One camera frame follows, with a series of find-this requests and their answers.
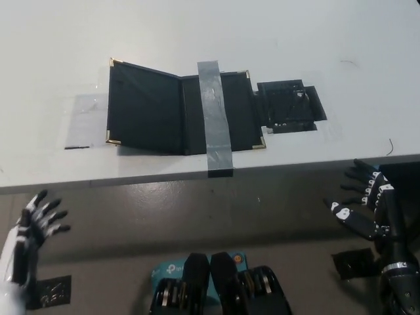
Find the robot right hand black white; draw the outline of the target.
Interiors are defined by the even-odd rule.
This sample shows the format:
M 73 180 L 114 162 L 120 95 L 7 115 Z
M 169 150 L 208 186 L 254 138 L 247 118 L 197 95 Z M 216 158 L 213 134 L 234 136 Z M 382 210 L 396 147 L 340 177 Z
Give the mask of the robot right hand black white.
M 386 215 L 394 206 L 390 201 L 394 197 L 394 186 L 390 180 L 376 167 L 354 159 L 354 165 L 345 171 L 345 176 L 357 180 L 359 185 L 342 184 L 341 189 L 351 190 L 360 194 L 359 197 L 336 201 L 324 198 L 323 202 L 336 220 L 358 236 L 373 241 L 390 235 L 391 227 L 379 215 Z M 374 212 L 375 218 L 369 219 L 365 215 L 351 209 L 352 204 L 367 207 Z

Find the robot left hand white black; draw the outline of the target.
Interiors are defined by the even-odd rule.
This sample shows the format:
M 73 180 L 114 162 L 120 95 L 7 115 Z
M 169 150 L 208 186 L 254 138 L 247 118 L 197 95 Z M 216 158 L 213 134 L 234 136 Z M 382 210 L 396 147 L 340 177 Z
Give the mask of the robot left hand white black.
M 18 235 L 31 240 L 37 249 L 52 236 L 71 230 L 69 224 L 64 224 L 62 219 L 68 215 L 68 211 L 58 211 L 61 204 L 60 198 L 43 203 L 48 190 L 41 190 L 23 208 L 21 217 L 16 222 Z

